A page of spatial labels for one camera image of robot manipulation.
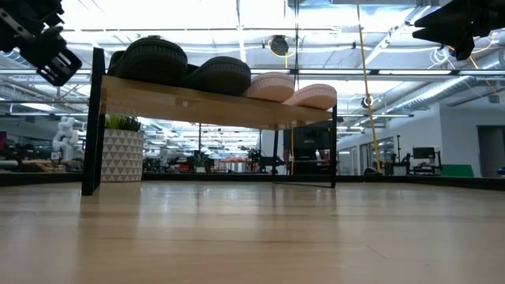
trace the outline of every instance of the ceiling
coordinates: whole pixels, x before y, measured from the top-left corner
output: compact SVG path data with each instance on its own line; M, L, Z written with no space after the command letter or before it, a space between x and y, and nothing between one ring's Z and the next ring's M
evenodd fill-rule
M444 5L448 0L425 2L440 2ZM65 10L65 31L62 35L67 40L69 49L83 61L83 69L91 68L94 47L105 49L108 61L115 51L124 50L136 39L151 35L162 36L181 46L188 55L189 63L195 65L201 65L215 56L231 56L245 61L252 69L294 69L296 55L287 60L276 57L267 44L272 36L284 35L290 45L290 53L294 53L296 19L290 3L292 0L143 0L121 2L119 5L117 1L111 0L65 0L62 3ZM354 3L354 0L301 1L297 19L300 28L299 69L362 67ZM443 50L436 50L440 47L438 44L412 37L415 28L405 25L406 21L413 22L437 9L431 6L417 7L417 3L417 0L361 0L367 68L473 69L470 62L457 62ZM505 33L501 31L477 39L476 51L479 52L474 55L475 59L479 61L502 48L504 40ZM0 68L5 71L30 67L15 54L0 54ZM23 92L20 95L2 92L0 98L48 100L64 94L65 99L85 101L89 97L89 72L83 71L83 75L75 76L74 83L71 81L59 91L44 84L37 76L21 73L0 73L0 80L8 77L33 88L33 92ZM378 99L377 102L387 105L432 80L433 78L371 78L368 88L371 95ZM329 76L303 76L300 88L315 83L329 84L337 89L339 113L362 111L361 99L365 95L362 78L336 80ZM36 90L40 91L39 95L34 95ZM15 107L15 111L20 112L36 110L25 106ZM85 105L58 106L59 110L65 112L86 112L86 108ZM171 121L151 122L165 130L174 127ZM187 127L194 131L196 126Z

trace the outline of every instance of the plant pot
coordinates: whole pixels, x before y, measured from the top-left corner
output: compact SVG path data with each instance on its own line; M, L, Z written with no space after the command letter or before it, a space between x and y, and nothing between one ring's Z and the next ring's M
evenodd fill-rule
M102 181L141 181L143 146L143 133L105 129Z

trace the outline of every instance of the wooden floor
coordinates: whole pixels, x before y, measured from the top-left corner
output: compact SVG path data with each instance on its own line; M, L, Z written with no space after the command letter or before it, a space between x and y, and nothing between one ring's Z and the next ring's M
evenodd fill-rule
M0 188L0 283L499 283L505 195L423 185Z

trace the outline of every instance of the white robot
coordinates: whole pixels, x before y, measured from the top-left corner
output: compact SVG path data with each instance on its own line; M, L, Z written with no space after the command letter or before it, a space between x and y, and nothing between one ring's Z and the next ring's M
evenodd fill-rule
M58 131L53 138L53 153L51 160L71 160L73 158L73 146L77 144L79 135L73 130L75 118L62 117L58 123Z

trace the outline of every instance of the wooden shelf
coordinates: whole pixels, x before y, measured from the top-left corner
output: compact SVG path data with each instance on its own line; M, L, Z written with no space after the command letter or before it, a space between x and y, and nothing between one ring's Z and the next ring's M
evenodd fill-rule
M331 113L258 99L103 76L102 112L175 121L290 129L331 119Z

